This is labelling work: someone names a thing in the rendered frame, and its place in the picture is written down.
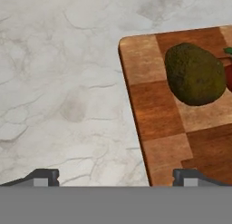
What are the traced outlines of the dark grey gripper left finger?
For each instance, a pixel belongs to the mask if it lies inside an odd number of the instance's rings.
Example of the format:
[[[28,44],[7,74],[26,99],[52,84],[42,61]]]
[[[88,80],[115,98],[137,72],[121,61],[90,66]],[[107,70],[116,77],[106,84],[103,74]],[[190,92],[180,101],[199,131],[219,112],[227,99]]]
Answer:
[[[20,187],[58,187],[60,176],[58,169],[36,169],[21,179],[12,180],[1,184],[1,187],[20,186]]]

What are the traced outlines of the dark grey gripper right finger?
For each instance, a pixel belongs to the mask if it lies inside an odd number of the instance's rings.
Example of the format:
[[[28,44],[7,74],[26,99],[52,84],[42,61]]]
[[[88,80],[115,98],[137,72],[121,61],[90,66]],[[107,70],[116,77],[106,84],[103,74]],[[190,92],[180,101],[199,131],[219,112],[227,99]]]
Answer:
[[[195,169],[175,169],[172,172],[173,186],[179,187],[211,187],[211,186],[226,186],[226,184],[219,180],[213,180],[206,177],[204,174]]]

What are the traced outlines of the wooden checkered cutting board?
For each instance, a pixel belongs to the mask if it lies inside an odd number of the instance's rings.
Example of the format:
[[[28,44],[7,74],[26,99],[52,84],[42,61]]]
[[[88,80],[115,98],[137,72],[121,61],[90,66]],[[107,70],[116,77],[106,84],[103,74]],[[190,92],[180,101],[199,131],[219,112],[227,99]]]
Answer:
[[[232,92],[191,107],[178,101],[166,79],[164,56],[175,44],[196,44],[230,61],[232,25],[124,37],[119,56],[151,186],[169,186],[175,169],[197,169],[232,184]]]

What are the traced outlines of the dark green avocado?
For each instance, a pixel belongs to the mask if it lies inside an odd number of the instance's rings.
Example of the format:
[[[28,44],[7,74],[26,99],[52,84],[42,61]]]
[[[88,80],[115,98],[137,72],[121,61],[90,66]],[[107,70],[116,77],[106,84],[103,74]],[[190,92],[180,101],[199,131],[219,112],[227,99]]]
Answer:
[[[226,90],[223,63],[195,44],[170,47],[165,53],[164,63],[170,90],[188,106],[212,103]]]

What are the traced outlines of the red tomato with green stem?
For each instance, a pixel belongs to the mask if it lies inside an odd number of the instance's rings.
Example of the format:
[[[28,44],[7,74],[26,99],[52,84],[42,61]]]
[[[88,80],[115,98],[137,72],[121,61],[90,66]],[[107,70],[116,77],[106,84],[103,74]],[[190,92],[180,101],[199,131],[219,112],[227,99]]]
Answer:
[[[227,77],[227,88],[232,92],[232,47],[224,48],[225,54],[228,55],[230,64],[225,67]]]

